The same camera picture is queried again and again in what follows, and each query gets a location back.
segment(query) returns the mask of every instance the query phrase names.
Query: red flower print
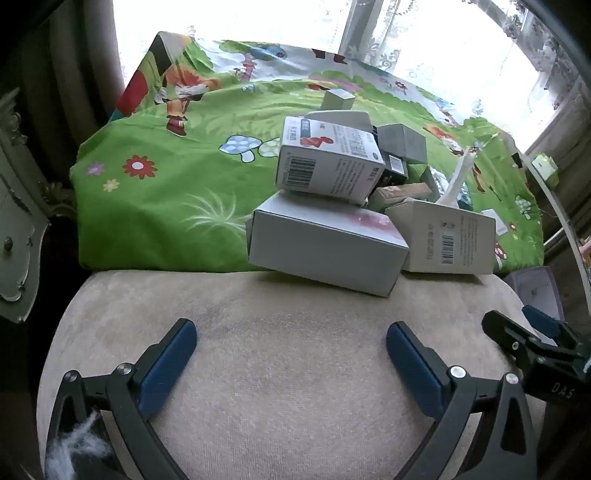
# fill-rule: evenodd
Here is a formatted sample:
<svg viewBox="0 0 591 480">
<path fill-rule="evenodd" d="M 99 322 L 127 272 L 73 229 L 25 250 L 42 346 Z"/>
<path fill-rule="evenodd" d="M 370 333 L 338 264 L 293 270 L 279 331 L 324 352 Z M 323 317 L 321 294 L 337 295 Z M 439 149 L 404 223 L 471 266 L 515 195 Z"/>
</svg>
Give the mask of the red flower print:
<svg viewBox="0 0 591 480">
<path fill-rule="evenodd" d="M 148 160 L 148 157 L 139 157 L 134 155 L 127 159 L 125 165 L 123 165 L 123 171 L 130 177 L 138 176 L 140 180 L 144 177 L 154 177 L 154 172 L 158 171 L 157 168 L 153 167 L 154 162 Z"/>
</svg>

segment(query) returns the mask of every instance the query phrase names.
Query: white box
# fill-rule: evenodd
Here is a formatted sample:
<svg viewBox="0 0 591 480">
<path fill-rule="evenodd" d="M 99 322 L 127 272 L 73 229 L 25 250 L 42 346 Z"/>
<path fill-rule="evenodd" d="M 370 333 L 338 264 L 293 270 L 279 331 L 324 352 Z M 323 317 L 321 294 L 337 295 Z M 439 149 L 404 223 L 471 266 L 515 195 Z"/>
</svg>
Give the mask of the white box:
<svg viewBox="0 0 591 480">
<path fill-rule="evenodd" d="M 381 297 L 408 254 L 387 216 L 285 191 L 255 209 L 247 243 L 251 264 Z"/>
<path fill-rule="evenodd" d="M 342 88 L 333 88 L 324 92 L 320 110 L 351 110 L 355 95 L 343 90 Z"/>
<path fill-rule="evenodd" d="M 371 133 L 288 116 L 275 184 L 362 204 L 384 167 Z"/>
<path fill-rule="evenodd" d="M 495 220 L 480 213 L 408 199 L 386 215 L 410 246 L 403 270 L 490 274 L 495 263 Z"/>
<path fill-rule="evenodd" d="M 308 112 L 305 114 L 305 117 L 319 120 L 320 122 L 356 128 L 365 132 L 372 133 L 374 131 L 369 114 L 362 110 L 316 110 L 314 112 Z"/>
</svg>

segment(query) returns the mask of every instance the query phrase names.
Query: grey box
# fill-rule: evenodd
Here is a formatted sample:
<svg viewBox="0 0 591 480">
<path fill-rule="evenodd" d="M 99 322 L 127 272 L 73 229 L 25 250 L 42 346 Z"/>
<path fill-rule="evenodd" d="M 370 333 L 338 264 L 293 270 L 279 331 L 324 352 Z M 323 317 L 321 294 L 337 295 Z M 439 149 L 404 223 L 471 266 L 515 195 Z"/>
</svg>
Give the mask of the grey box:
<svg viewBox="0 0 591 480">
<path fill-rule="evenodd" d="M 253 265 L 381 297 L 408 255 L 387 216 L 306 193 L 276 193 L 246 230 Z"/>
<path fill-rule="evenodd" d="M 403 124 L 378 127 L 381 150 L 401 157 L 407 163 L 427 163 L 427 141 L 419 132 Z"/>
</svg>

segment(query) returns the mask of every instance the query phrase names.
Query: clamp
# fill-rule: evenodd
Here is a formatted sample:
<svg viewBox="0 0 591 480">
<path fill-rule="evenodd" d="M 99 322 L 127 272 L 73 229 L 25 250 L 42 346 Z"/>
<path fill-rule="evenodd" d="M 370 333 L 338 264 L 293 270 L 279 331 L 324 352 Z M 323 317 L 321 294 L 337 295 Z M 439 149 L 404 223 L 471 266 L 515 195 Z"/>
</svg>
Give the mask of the clamp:
<svg viewBox="0 0 591 480">
<path fill-rule="evenodd" d="M 188 480 L 148 419 L 161 410 L 196 345 L 195 325 L 179 319 L 135 365 L 123 363 L 110 375 L 99 377 L 83 378 L 76 370 L 67 372 L 57 392 L 47 445 L 84 423 L 93 411 L 110 410 L 144 480 Z M 102 421 L 95 422 L 92 433 L 110 443 Z M 76 455 L 72 464 L 78 478 L 129 480 L 115 455 L 104 460 Z"/>
<path fill-rule="evenodd" d="M 525 392 L 540 400 L 570 406 L 591 393 L 591 342 L 564 322 L 526 305 L 530 325 L 552 339 L 544 343 L 500 312 L 484 315 L 482 330 L 515 358 Z"/>
<path fill-rule="evenodd" d="M 472 413 L 481 413 L 457 480 L 535 480 L 536 442 L 519 378 L 471 377 L 448 367 L 404 322 L 390 325 L 388 354 L 420 410 L 434 423 L 394 480 L 436 480 L 447 465 Z"/>
</svg>

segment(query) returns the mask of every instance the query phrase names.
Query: small green object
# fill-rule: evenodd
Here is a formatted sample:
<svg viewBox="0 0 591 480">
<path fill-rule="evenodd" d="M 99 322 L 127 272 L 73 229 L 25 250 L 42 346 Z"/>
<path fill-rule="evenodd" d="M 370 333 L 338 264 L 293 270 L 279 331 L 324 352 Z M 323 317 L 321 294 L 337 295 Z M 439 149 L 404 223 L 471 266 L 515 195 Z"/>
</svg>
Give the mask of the small green object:
<svg viewBox="0 0 591 480">
<path fill-rule="evenodd" d="M 545 153 L 538 153 L 532 163 L 544 179 L 545 184 L 549 188 L 555 189 L 558 186 L 558 167 L 554 163 L 554 160 L 552 160 L 552 157 L 549 157 Z"/>
</svg>

